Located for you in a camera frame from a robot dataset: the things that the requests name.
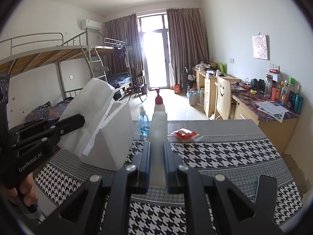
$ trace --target desk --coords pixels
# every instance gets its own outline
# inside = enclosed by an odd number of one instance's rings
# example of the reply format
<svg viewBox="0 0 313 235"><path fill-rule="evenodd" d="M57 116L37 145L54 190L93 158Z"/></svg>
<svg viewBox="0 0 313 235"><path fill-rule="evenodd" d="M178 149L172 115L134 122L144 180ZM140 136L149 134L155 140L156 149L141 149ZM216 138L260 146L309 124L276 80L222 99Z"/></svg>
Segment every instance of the desk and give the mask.
<svg viewBox="0 0 313 235"><path fill-rule="evenodd" d="M134 128L134 141L126 164L143 149L143 137L138 133L137 121L134 121ZM277 178L273 218L276 225L290 220L301 208L297 186L284 160L253 121L168 122L169 133L180 128L198 132L201 137L194 142L182 143L168 134L172 151L203 175L224 174L249 199L255 198L260 174ZM84 164L67 150L57 152L35 179L42 212L48 216L94 174L106 177L114 171ZM147 194L132 194L130 213L129 234L148 235L159 231L185 234L184 195L168 194L165 187L149 187Z"/></svg>
<svg viewBox="0 0 313 235"><path fill-rule="evenodd" d="M196 68L192 68L193 73L196 75L197 90L200 93L201 88L204 87L204 112L209 118L215 110L216 99L216 85L217 78L215 76L206 76L206 71L199 71ZM225 77L221 77L230 83L235 81L241 82L241 79L226 74Z"/></svg>
<svg viewBox="0 0 313 235"><path fill-rule="evenodd" d="M282 154L290 140L298 120L298 115L286 112L282 123L272 116L257 110L256 102L270 101L261 94L251 94L249 91L232 91L232 98L237 102L235 119L252 119L267 138L273 143L277 151Z"/></svg>

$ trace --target electrical outlet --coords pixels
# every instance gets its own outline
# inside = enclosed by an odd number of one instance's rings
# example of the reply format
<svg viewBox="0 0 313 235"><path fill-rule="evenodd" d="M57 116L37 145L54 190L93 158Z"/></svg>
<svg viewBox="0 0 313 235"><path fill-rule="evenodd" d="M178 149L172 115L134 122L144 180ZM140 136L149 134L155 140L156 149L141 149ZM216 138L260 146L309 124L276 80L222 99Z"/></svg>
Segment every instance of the electrical outlet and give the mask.
<svg viewBox="0 0 313 235"><path fill-rule="evenodd" d="M280 67L279 65L275 64L275 65L274 65L274 70L279 70L279 71L280 71L280 70L281 70L281 67Z"/></svg>

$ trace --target dark blue can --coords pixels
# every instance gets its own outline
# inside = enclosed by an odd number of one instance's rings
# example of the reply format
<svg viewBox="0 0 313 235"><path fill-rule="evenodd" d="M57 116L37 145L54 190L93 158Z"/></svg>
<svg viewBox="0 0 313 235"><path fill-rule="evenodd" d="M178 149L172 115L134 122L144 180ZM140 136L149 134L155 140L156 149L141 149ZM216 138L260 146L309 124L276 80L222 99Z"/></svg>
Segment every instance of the dark blue can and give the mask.
<svg viewBox="0 0 313 235"><path fill-rule="evenodd" d="M296 114L300 114L301 108L303 104L303 96L296 94L295 95L295 105L293 112Z"/></svg>

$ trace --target red pump head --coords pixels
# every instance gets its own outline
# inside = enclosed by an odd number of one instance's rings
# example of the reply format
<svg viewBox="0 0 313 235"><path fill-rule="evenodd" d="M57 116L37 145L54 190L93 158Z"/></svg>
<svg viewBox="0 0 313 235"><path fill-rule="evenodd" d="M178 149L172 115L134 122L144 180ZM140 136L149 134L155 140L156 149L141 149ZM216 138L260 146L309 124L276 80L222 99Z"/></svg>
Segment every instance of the red pump head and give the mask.
<svg viewBox="0 0 313 235"><path fill-rule="evenodd" d="M153 88L153 89L151 89L150 91L156 91L156 93L157 93L157 97L156 97L156 105L158 105L158 104L163 104L163 99L162 99L162 97L160 96L160 89L158 88L158 87L156 87L156 88Z"/></svg>

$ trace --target brown curtain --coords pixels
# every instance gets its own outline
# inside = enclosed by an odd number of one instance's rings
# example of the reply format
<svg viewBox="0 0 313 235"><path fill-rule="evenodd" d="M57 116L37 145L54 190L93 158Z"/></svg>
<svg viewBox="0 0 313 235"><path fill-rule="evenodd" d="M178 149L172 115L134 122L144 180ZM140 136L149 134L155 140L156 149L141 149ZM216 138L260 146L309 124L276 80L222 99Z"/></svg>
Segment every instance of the brown curtain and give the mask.
<svg viewBox="0 0 313 235"><path fill-rule="evenodd" d="M192 73L200 61L209 63L208 40L198 9L168 9L167 17L173 77L180 84L185 66Z"/></svg>
<svg viewBox="0 0 313 235"><path fill-rule="evenodd" d="M125 41L127 39L127 44L132 47L131 57L129 59L132 60L132 74L135 78L137 74L143 70L137 16L132 14L105 22L104 34L107 38L111 39L121 41ZM110 69L108 74L129 71L125 64L125 58L119 58L115 54L111 54L107 56L107 62Z"/></svg>

